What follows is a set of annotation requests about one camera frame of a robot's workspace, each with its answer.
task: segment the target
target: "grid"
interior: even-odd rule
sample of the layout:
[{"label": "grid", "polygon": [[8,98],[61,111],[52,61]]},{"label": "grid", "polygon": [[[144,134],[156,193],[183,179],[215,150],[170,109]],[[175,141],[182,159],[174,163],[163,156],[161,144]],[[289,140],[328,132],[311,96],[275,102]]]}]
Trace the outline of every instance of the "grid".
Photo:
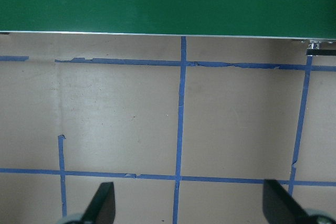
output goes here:
[{"label": "grid", "polygon": [[[295,185],[300,186],[336,186],[336,182],[317,182],[307,180],[296,180],[296,163],[300,151],[300,141],[304,122],[304,114],[306,111],[306,103],[309,89],[309,80],[311,71],[336,71],[334,66],[314,66],[312,64],[313,57],[307,56],[305,65],[289,65],[289,64],[273,64],[273,63],[226,63],[226,62],[210,62],[210,61],[187,61],[187,41],[186,37],[181,37],[181,60],[165,61],[165,60],[135,60],[135,59],[100,59],[94,58],[87,60],[85,58],[74,58],[73,60],[55,60],[58,63],[96,63],[96,64],[114,64],[114,65],[147,65],[147,66],[179,66],[180,67],[180,87],[178,98],[178,122],[177,122],[177,144],[176,144],[176,168],[175,175],[156,175],[156,174],[128,174],[128,173],[103,173],[103,172],[83,172],[65,169],[65,160],[63,154],[63,144],[66,137],[58,136],[59,150],[59,170],[48,169],[15,169],[0,168],[0,173],[21,173],[21,174],[49,174],[60,176],[61,185],[61,205],[62,215],[67,215],[67,197],[66,197],[66,177],[67,176],[91,176],[91,177],[111,177],[111,178],[132,178],[132,179],[161,179],[175,181],[174,189],[174,205],[173,205],[173,224],[178,223],[178,203],[180,195],[181,181],[195,182],[214,182],[214,183],[245,183],[245,184],[262,184],[262,179],[249,178],[228,178],[228,177],[194,177],[181,176],[181,160],[182,160],[182,142],[183,142],[183,115],[184,115],[184,90],[186,83],[187,67],[238,67],[238,68],[255,68],[255,69],[283,69],[283,70],[300,70],[305,71],[303,81],[302,96],[300,103],[299,118],[297,124],[297,132],[295,145],[292,156],[291,174],[289,180],[280,180],[283,185],[288,185],[290,194],[293,192]],[[0,56],[0,61],[26,61],[29,57],[18,56]]]}]

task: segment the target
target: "blue painter's tape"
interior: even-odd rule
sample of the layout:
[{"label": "blue painter's tape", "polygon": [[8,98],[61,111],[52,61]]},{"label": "blue painter's tape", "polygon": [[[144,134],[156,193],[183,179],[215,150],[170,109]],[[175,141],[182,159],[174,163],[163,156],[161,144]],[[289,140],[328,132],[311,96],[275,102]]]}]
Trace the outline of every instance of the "blue painter's tape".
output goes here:
[{"label": "blue painter's tape", "polygon": [[60,175],[59,170],[0,168],[0,173],[51,174]]},{"label": "blue painter's tape", "polygon": [[67,215],[67,194],[65,185],[65,164],[64,164],[64,154],[63,154],[63,142],[65,136],[58,136],[58,155],[59,155],[59,169],[61,177],[61,200],[62,200],[62,215],[63,217]]},{"label": "blue painter's tape", "polygon": [[307,64],[306,64],[306,70],[305,70],[305,79],[303,81],[298,127],[297,127],[297,131],[296,131],[294,152],[293,152],[292,166],[291,166],[291,173],[290,173],[290,178],[289,178],[288,193],[290,195],[293,194],[295,174],[296,174],[296,163],[297,163],[298,157],[299,157],[300,142],[301,142],[301,136],[302,136],[302,128],[303,128],[303,122],[305,120],[304,113],[306,112],[306,104],[307,104],[307,96],[308,96],[308,88],[309,88],[309,80],[310,80],[311,69],[312,69],[312,56],[307,56]]},{"label": "blue painter's tape", "polygon": [[181,37],[181,73],[180,73],[180,88],[179,88],[179,117],[177,123],[177,145],[176,145],[176,168],[175,168],[175,191],[173,205],[173,224],[178,221],[178,203],[180,195],[180,180],[181,180],[181,160],[182,160],[182,137],[183,137],[183,115],[184,115],[184,90],[185,76],[187,64],[187,43],[186,38]]},{"label": "blue painter's tape", "polygon": [[336,66],[311,66],[312,71],[336,72]]},{"label": "blue painter's tape", "polygon": [[180,66],[180,61],[174,60],[123,60],[123,59],[103,59],[93,58],[73,58],[72,60],[55,60],[61,63],[92,63],[92,64],[115,64],[115,65],[145,65],[145,66]]},{"label": "blue painter's tape", "polygon": [[296,186],[336,186],[336,182],[327,181],[294,181]]},{"label": "blue painter's tape", "polygon": [[75,170],[67,170],[65,171],[65,174],[72,176],[89,176],[89,177],[136,178],[136,174],[130,174],[130,173],[78,172]]},{"label": "blue painter's tape", "polygon": [[174,205],[173,205],[173,224],[178,223],[178,203],[179,203],[179,196],[180,196],[180,180],[175,181],[175,190],[174,190]]},{"label": "blue painter's tape", "polygon": [[188,61],[188,67],[239,67],[239,68],[259,68],[259,69],[292,69],[305,70],[305,65],[291,64],[271,64],[271,63],[226,63],[226,62],[210,62],[210,61]]},{"label": "blue painter's tape", "polygon": [[0,61],[26,61],[29,56],[0,56]]},{"label": "blue painter's tape", "polygon": [[[192,177],[182,176],[183,181],[217,182],[217,183],[240,183],[240,184],[262,184],[263,179],[252,178],[219,178],[219,177]],[[278,180],[280,184],[287,185],[287,180]]]},{"label": "blue painter's tape", "polygon": [[171,175],[154,175],[154,174],[141,174],[136,178],[139,179],[163,179],[163,180],[175,180],[175,176]]}]

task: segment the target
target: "beige floor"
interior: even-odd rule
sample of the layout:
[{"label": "beige floor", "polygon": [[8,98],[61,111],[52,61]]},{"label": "beige floor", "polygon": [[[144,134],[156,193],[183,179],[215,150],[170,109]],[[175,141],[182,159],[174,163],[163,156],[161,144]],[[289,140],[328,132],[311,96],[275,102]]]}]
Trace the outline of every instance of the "beige floor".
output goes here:
[{"label": "beige floor", "polygon": [[[306,64],[307,43],[298,40],[186,41],[188,61]],[[67,175],[68,214],[84,211],[98,185],[114,181],[115,223],[173,222],[180,67],[55,59],[179,61],[180,37],[0,35],[0,56],[29,56],[0,62],[1,222],[61,218],[60,176],[42,174],[59,171],[60,134],[66,136],[66,171],[125,174]],[[313,65],[336,66],[335,59],[315,57]],[[290,179],[304,75],[279,68],[186,67],[181,176],[206,178],[182,179],[178,224],[266,223],[260,180]],[[295,164],[301,185],[293,196],[336,217],[334,95],[336,72],[312,71]],[[234,180],[209,182],[212,177]]]}]

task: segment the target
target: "green board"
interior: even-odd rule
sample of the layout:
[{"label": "green board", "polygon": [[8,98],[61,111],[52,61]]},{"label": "green board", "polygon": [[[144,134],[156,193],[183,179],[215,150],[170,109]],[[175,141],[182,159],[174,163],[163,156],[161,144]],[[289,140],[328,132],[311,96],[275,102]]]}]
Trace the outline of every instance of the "green board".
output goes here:
[{"label": "green board", "polygon": [[0,0],[0,31],[336,39],[336,0]]}]

